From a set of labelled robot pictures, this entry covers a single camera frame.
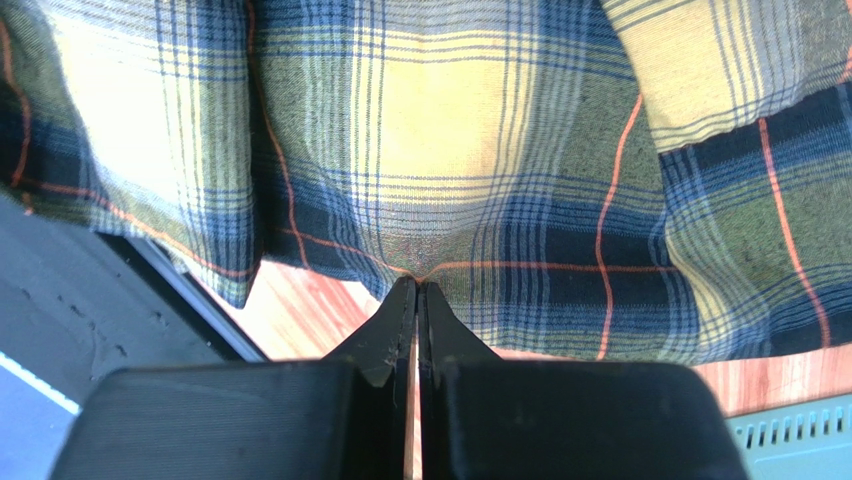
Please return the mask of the yellow plaid long sleeve shirt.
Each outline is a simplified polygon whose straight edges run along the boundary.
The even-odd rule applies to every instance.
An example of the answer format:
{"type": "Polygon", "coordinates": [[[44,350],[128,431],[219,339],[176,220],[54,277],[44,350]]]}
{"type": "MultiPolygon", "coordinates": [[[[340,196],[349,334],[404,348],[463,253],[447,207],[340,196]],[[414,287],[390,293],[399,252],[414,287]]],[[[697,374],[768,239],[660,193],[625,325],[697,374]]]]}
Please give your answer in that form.
{"type": "Polygon", "coordinates": [[[437,283],[486,343],[703,364],[851,340],[847,1],[5,1],[1,193],[437,283]]]}

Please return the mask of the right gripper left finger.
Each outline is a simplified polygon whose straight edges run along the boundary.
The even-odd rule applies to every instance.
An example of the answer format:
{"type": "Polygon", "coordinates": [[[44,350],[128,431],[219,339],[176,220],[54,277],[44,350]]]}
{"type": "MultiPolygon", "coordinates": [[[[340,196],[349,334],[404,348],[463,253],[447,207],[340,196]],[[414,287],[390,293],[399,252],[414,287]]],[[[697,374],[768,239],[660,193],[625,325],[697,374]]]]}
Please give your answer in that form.
{"type": "Polygon", "coordinates": [[[123,369],[86,400],[55,479],[407,479],[417,284],[326,356],[123,369]]]}

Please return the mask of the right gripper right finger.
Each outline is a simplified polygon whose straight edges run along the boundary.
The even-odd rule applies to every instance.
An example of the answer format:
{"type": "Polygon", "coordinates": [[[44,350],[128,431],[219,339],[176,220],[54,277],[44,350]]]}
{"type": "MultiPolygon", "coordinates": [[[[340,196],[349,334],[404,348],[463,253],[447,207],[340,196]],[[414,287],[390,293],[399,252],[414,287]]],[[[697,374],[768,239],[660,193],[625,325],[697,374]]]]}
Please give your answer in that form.
{"type": "Polygon", "coordinates": [[[743,479],[716,399],[667,363],[508,360],[418,289],[427,479],[743,479]]]}

